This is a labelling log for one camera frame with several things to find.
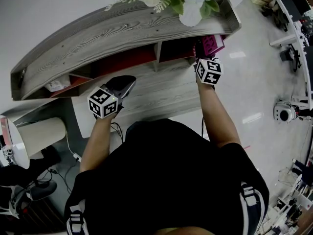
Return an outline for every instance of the fiducial marker cube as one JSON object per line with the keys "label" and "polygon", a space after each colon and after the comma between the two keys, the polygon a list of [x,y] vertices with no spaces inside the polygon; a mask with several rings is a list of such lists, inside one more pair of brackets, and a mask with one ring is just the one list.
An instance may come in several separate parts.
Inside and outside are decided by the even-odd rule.
{"label": "fiducial marker cube", "polygon": [[223,72],[220,62],[202,58],[197,61],[196,73],[202,83],[216,85]]}
{"label": "fiducial marker cube", "polygon": [[117,112],[118,98],[100,87],[96,87],[88,96],[88,108],[100,118]]}

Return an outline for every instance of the red shelf compartment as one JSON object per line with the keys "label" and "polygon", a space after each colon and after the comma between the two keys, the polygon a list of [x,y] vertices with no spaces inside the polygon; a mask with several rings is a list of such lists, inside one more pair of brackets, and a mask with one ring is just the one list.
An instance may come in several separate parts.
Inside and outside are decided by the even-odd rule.
{"label": "red shelf compartment", "polygon": [[88,78],[83,78],[83,77],[77,77],[77,76],[69,76],[69,80],[70,80],[70,86],[60,90],[60,91],[57,91],[57,92],[52,92],[51,95],[50,95],[50,98],[51,97],[55,97],[63,92],[66,92],[68,90],[71,90],[79,85],[82,85],[84,83],[87,83],[89,81],[91,81],[91,79],[88,79]]}
{"label": "red shelf compartment", "polygon": [[189,37],[162,42],[159,62],[193,57],[193,46],[197,39],[198,37]]}
{"label": "red shelf compartment", "polygon": [[154,45],[141,46],[108,56],[91,64],[91,76],[97,78],[157,59]]}

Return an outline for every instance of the black t-shirt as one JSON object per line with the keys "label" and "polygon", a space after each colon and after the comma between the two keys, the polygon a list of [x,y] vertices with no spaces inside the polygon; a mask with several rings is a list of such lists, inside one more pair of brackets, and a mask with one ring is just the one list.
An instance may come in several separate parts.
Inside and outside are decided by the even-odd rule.
{"label": "black t-shirt", "polygon": [[135,127],[96,170],[80,173],[65,209],[86,199],[90,235],[153,234],[196,226],[242,234],[241,182],[268,188],[236,143],[217,148],[187,126],[168,119]]}

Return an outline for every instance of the white floor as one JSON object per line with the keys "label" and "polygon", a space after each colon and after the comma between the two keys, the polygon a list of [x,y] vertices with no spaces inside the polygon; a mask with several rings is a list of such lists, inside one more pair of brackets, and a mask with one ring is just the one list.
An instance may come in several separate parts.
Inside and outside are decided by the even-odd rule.
{"label": "white floor", "polygon": [[[311,122],[297,119],[288,124],[278,123],[273,118],[273,107],[277,99],[289,100],[292,94],[303,91],[305,82],[301,70],[294,73],[288,62],[281,61],[282,49],[269,46],[280,30],[262,16],[259,7],[244,0],[236,11],[242,29],[227,39],[226,47],[220,51],[224,75],[216,92],[237,127],[242,146],[275,197],[286,188],[278,182],[279,170],[290,167],[292,158],[305,160]],[[171,119],[200,134],[199,112]],[[112,150],[119,143],[114,137]]]}

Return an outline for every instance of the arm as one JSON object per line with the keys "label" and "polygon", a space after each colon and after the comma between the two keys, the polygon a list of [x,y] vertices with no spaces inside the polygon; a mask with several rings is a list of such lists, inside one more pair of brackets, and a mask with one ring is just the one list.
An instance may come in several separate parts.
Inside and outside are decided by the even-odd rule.
{"label": "arm", "polygon": [[109,155],[112,114],[104,119],[97,119],[83,153],[80,172],[96,169]]}
{"label": "arm", "polygon": [[210,140],[217,147],[228,143],[240,144],[236,127],[217,97],[212,86],[203,84],[197,77],[201,108]]}

